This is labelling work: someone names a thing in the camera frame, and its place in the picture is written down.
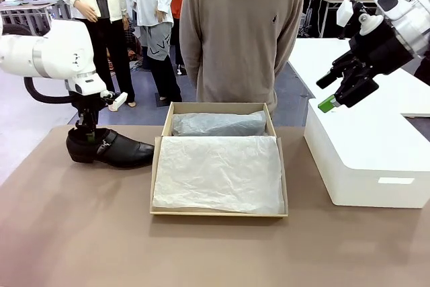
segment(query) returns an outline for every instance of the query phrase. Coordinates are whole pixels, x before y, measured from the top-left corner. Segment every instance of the person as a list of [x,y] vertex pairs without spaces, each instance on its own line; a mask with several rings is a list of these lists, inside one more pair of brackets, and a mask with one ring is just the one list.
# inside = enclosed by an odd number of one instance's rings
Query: person
[[175,62],[177,65],[178,74],[186,74],[184,67],[181,45],[179,43],[179,19],[181,17],[182,0],[172,0],[172,14],[173,14],[173,29],[172,29],[172,43],[175,44]]
[[108,54],[116,72],[121,92],[126,92],[127,104],[135,107],[134,89],[128,63],[124,30],[128,29],[126,0],[63,0],[70,5],[73,18],[82,21],[88,29],[94,50],[94,65],[109,91],[115,91]]
[[140,43],[147,48],[148,63],[160,100],[181,102],[181,90],[170,61],[173,25],[172,0],[133,0],[136,4]]
[[277,104],[303,0],[183,0],[180,42],[198,101]]
[[418,80],[430,86],[430,50],[424,54],[424,58],[418,69],[415,71],[414,76]]

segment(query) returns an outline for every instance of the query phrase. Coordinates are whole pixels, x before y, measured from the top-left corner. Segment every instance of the cardboard box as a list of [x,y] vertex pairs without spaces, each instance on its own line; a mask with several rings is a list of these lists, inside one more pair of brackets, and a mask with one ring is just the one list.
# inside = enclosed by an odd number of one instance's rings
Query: cardboard box
[[277,138],[277,148],[281,161],[281,183],[282,194],[284,196],[285,212],[282,214],[248,214],[240,212],[229,212],[223,210],[211,210],[207,208],[158,208],[153,206],[153,196],[155,181],[157,179],[157,169],[160,157],[160,147],[164,136],[172,135],[172,118],[174,114],[190,114],[190,113],[209,113],[209,114],[252,114],[263,110],[266,115],[265,131],[270,136],[276,136],[275,128],[271,122],[271,117],[266,104],[211,104],[211,103],[172,103],[167,113],[166,122],[163,128],[162,137],[155,139],[155,151],[153,160],[153,173],[150,191],[150,213],[164,215],[199,215],[199,216],[252,216],[252,217],[277,217],[282,218],[288,216],[288,199],[287,185],[285,179],[284,158],[282,155],[281,139]]

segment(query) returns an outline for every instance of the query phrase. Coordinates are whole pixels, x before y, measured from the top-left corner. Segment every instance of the box handle cutout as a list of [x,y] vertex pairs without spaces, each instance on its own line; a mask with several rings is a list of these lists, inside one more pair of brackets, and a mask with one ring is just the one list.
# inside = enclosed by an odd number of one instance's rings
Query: box handle cutout
[[415,178],[380,177],[378,183],[409,185],[409,184],[412,184],[414,180]]

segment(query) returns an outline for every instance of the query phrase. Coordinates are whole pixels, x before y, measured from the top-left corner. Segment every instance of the gray plastic wrap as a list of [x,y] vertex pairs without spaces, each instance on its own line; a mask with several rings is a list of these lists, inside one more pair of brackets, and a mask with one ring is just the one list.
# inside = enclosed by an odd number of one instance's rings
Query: gray plastic wrap
[[273,136],[163,137],[153,206],[283,214]]
[[266,116],[253,114],[174,114],[173,136],[263,136]]

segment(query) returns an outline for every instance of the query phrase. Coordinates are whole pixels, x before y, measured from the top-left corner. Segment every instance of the shoe buckle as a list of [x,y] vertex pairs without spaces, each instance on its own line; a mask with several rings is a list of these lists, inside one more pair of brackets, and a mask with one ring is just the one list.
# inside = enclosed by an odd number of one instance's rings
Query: shoe buckle
[[106,140],[103,140],[102,144],[97,149],[97,155],[102,154],[109,146],[110,146],[110,143],[106,142]]

